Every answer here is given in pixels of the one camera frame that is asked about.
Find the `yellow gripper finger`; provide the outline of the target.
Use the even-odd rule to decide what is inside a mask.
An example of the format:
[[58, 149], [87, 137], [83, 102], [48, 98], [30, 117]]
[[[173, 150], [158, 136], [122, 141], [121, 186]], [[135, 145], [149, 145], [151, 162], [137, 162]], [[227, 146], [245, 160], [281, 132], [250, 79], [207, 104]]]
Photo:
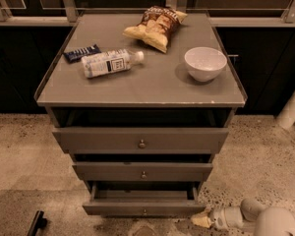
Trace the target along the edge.
[[209, 212], [203, 211], [191, 216], [191, 221], [200, 227], [210, 228], [212, 226], [212, 221], [209, 218]]

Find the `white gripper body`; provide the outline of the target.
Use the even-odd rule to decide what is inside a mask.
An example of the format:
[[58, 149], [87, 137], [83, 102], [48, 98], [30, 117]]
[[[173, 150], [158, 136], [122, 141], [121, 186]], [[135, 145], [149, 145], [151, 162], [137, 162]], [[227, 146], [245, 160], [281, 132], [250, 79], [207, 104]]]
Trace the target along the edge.
[[209, 219], [218, 230], [242, 228], [244, 219], [238, 206], [216, 207], [209, 213]]

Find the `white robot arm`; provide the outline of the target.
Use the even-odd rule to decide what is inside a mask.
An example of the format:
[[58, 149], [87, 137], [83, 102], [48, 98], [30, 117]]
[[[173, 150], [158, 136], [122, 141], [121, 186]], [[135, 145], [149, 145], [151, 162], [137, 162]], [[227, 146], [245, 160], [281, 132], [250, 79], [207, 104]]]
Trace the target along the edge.
[[191, 221], [203, 228], [236, 228], [254, 236], [295, 236], [295, 213], [283, 207], [264, 206], [255, 199], [194, 214]]

